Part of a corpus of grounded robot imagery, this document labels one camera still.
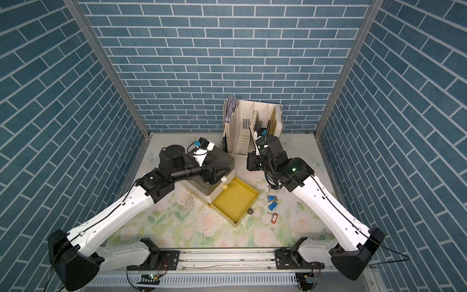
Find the right metal corner post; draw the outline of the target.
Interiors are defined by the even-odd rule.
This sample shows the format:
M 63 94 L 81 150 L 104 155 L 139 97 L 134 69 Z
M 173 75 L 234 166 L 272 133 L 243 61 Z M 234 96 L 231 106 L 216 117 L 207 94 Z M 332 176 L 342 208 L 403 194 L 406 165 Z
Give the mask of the right metal corner post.
M 366 15 L 361 24 L 361 27 L 359 28 L 356 34 L 355 40 L 353 42 L 353 45 L 349 50 L 349 55 L 346 58 L 346 61 L 339 74 L 339 78 L 337 82 L 335 83 L 333 91 L 330 94 L 330 98 L 326 104 L 326 107 L 324 108 L 324 112 L 316 127 L 316 131 L 314 133 L 316 139 L 320 139 L 321 134 L 324 131 L 325 124 L 327 123 L 327 120 L 329 119 L 330 114 L 332 113 L 333 107 L 338 101 L 339 95 L 345 85 L 345 82 L 347 81 L 349 77 L 350 71 L 354 63 L 356 62 L 356 59 L 363 47 L 363 44 L 370 32 L 370 29 L 373 23 L 375 22 L 377 14 L 380 8 L 382 7 L 383 3 L 384 3 L 383 0 L 374 0 L 374 1 L 371 1 L 370 6 L 368 7 Z

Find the dark cover book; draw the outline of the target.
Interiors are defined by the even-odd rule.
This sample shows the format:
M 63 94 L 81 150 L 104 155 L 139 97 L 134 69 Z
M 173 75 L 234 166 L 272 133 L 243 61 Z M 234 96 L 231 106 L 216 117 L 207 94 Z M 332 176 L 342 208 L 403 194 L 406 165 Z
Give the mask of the dark cover book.
M 254 110 L 252 114 L 252 118 L 251 118 L 250 131 L 254 133 L 260 128 L 261 128 L 261 120 L 259 119 L 259 112 L 257 110 Z

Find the blue spine book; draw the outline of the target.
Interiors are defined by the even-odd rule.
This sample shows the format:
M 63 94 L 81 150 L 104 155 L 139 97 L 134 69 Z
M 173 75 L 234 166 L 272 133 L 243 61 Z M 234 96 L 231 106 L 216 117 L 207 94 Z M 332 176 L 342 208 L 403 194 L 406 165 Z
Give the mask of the blue spine book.
M 223 108 L 223 136 L 225 138 L 224 149 L 228 153 L 235 153 L 238 128 L 238 104 L 239 99 L 235 95 L 227 98 Z

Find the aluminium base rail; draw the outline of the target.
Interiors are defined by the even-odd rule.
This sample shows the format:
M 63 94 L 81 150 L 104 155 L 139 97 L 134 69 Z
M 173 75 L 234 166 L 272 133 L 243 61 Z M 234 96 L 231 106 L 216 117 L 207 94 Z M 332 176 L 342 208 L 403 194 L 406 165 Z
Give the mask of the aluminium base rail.
M 274 254 L 277 249 L 180 249 L 180 258 L 175 271 L 208 270 L 219 272 L 225 270 L 247 272 L 250 270 L 278 270 Z M 311 259 L 303 257 L 305 260 L 308 262 L 321 262 L 325 265 L 325 268 L 320 270 L 334 268 L 351 280 L 358 279 L 366 269 L 369 260 L 369 253 L 365 251 L 348 253 L 340 249 L 331 249 L 328 252 L 323 249 L 310 248 L 309 252 L 311 253 Z M 103 273 L 131 265 L 128 259 L 122 259 L 118 264 L 115 261 L 116 255 L 112 254 L 108 248 L 103 250 L 103 255 L 110 256 L 108 262 L 112 264 L 109 266 L 102 263 L 100 267 Z

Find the blue tag key bunch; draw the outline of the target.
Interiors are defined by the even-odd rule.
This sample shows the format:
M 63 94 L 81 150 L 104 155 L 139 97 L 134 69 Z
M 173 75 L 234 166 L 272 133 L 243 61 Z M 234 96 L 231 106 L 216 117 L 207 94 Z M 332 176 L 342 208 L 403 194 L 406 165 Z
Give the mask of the blue tag key bunch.
M 270 211 L 273 211 L 273 210 L 277 207 L 277 205 L 278 205 L 278 198 L 277 198 L 277 196 L 272 196 L 272 195 L 268 196 L 268 203 L 269 203 L 268 209 L 269 209 Z

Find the olive and cream drawer cabinet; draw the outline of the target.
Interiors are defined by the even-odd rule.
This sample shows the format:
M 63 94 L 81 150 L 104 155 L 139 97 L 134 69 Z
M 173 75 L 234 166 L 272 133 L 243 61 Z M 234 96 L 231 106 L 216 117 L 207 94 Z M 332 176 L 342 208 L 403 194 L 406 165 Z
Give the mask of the olive and cream drawer cabinet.
M 182 183 L 188 191 L 197 195 L 203 202 L 210 204 L 223 191 L 223 186 L 229 184 L 235 177 L 235 160 L 233 156 L 214 146 L 205 157 L 203 166 L 210 171 L 208 178 L 216 179 L 214 184 L 210 181 L 204 182 L 202 176 Z

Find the red tag key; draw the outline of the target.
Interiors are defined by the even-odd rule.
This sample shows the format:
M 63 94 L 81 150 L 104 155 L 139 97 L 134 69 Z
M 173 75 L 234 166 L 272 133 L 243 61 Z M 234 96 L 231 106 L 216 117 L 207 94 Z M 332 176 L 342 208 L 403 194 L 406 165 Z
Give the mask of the red tag key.
M 270 213 L 271 215 L 271 223 L 276 224 L 278 220 L 278 214 L 277 213 Z

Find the metal corner post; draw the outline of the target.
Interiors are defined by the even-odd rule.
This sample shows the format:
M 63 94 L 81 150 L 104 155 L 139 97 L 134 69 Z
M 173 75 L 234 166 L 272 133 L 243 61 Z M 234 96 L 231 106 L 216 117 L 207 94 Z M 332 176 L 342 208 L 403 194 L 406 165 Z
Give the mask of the metal corner post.
M 366 15 L 361 24 L 361 27 L 359 28 L 356 34 L 355 40 L 353 42 L 353 45 L 349 50 L 349 55 L 346 58 L 346 61 L 339 74 L 339 78 L 337 82 L 335 83 L 333 91 L 330 94 L 330 98 L 326 104 L 326 107 L 324 108 L 324 112 L 316 127 L 316 131 L 314 133 L 316 139 L 320 139 L 321 134 L 324 131 L 325 124 L 327 123 L 327 120 L 329 119 L 330 114 L 332 113 L 333 107 L 338 101 L 339 95 L 345 85 L 345 82 L 347 81 L 349 77 L 350 71 L 354 63 L 356 62 L 356 59 L 363 47 L 363 44 L 370 32 L 370 29 L 373 23 L 375 22 L 377 14 L 380 8 L 382 7 L 383 3 L 384 3 L 383 0 L 374 0 L 374 1 L 371 1 L 370 6 L 368 7 Z
M 87 19 L 83 9 L 81 8 L 81 5 L 78 1 L 75 0 L 64 0 L 63 2 L 66 8 L 69 10 L 70 14 L 72 15 L 74 21 L 77 23 L 82 34 L 86 38 L 86 41 L 89 43 L 92 51 L 95 53 L 98 61 L 107 73 L 115 89 L 119 93 L 124 104 L 130 111 L 130 114 L 132 115 L 133 119 L 138 125 L 143 136 L 146 139 L 148 139 L 150 137 L 150 131 L 143 119 L 141 118 L 141 115 L 139 114 L 138 110 L 136 109 L 135 104 L 133 103 L 118 73 L 116 72 L 111 60 L 108 57 L 108 54 L 104 50 L 97 34 L 92 28 L 90 21 Z

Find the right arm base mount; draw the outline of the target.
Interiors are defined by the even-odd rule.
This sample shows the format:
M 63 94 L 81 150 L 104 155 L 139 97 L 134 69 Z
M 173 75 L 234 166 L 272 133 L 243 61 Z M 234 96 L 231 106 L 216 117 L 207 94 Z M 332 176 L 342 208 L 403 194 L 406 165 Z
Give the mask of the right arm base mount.
M 279 248 L 275 250 L 275 263 L 278 270 L 313 270 L 324 269 L 325 265 L 321 262 L 308 262 L 298 252 L 299 245 L 307 237 L 301 237 L 291 248 Z

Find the floral table mat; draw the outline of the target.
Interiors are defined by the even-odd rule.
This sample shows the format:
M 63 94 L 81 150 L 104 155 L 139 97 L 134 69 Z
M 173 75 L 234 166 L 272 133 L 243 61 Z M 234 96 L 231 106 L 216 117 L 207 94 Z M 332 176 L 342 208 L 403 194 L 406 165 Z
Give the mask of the floral table mat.
M 252 182 L 259 197 L 254 213 L 233 227 L 216 210 L 189 191 L 173 193 L 157 205 L 136 215 L 118 229 L 107 246 L 150 238 L 160 248 L 267 248 L 291 247 L 301 237 L 334 240 L 334 235 L 305 203 L 282 189 L 268 188 L 265 181 Z M 278 205 L 268 209 L 268 196 L 277 196 Z M 270 213 L 277 213 L 276 224 Z

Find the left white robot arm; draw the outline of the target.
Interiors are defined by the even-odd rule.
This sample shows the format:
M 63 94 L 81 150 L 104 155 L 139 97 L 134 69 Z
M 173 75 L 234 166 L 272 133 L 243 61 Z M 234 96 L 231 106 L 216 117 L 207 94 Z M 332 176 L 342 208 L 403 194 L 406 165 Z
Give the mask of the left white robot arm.
M 147 208 L 173 192 L 178 181 L 200 178 L 216 187 L 233 171 L 231 155 L 209 141 L 196 142 L 187 153 L 180 145 L 164 147 L 157 168 L 137 179 L 130 190 L 112 205 L 81 225 L 53 232 L 48 240 L 51 267 L 65 289 L 74 292 L 98 274 L 121 267 L 149 270 L 163 265 L 159 247 L 149 238 L 110 250 L 102 246 L 110 235 Z

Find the white file organizer rack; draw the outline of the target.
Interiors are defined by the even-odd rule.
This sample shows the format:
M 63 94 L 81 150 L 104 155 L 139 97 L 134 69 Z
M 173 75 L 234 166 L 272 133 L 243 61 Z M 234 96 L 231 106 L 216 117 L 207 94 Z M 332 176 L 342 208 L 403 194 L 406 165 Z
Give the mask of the white file organizer rack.
M 270 104 L 274 103 L 253 102 L 239 99 L 238 131 L 234 155 L 247 155 L 250 151 L 255 150 L 254 133 L 250 131 L 252 114 L 254 110 L 257 110 L 259 112 L 259 119 L 261 120 L 261 128 L 266 128 L 266 110 Z M 221 149 L 225 150 L 224 146 L 225 138 L 223 136 Z

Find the yellow bottom drawer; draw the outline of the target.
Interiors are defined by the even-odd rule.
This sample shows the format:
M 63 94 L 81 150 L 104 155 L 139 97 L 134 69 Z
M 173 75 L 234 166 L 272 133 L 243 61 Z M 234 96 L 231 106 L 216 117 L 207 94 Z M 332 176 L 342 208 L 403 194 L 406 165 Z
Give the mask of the yellow bottom drawer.
M 221 188 L 220 194 L 209 206 L 235 228 L 247 215 L 248 209 L 255 204 L 259 193 L 243 180 L 234 177 L 226 189 Z

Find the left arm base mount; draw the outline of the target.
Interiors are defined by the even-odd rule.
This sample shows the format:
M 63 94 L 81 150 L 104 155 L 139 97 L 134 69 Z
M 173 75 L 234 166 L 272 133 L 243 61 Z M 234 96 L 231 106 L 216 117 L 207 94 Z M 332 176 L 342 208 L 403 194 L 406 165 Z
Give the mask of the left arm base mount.
M 149 270 L 167 270 L 175 271 L 178 266 L 180 258 L 180 251 L 178 250 L 161 250 L 151 239 L 142 238 L 140 242 L 150 252 L 147 258 L 140 265 L 129 265 L 129 271 L 149 271 Z

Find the left metal corner post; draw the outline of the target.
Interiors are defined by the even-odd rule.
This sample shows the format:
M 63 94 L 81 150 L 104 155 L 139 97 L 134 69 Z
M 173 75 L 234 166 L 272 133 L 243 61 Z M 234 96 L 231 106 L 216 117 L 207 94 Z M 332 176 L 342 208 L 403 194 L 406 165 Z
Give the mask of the left metal corner post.
M 86 41 L 89 43 L 92 51 L 95 53 L 98 61 L 107 73 L 115 89 L 119 93 L 124 104 L 130 111 L 130 114 L 132 115 L 133 119 L 138 125 L 143 136 L 146 139 L 148 139 L 150 137 L 150 131 L 143 119 L 141 118 L 141 115 L 139 114 L 138 110 L 136 109 L 135 104 L 133 103 L 118 73 L 116 72 L 111 60 L 108 57 L 108 54 L 104 50 L 97 34 L 92 28 L 90 21 L 87 19 L 83 9 L 81 8 L 81 5 L 78 1 L 75 0 L 64 0 L 63 2 L 66 8 L 69 10 L 70 14 L 72 15 L 74 21 L 77 23 L 82 34 L 86 38 Z

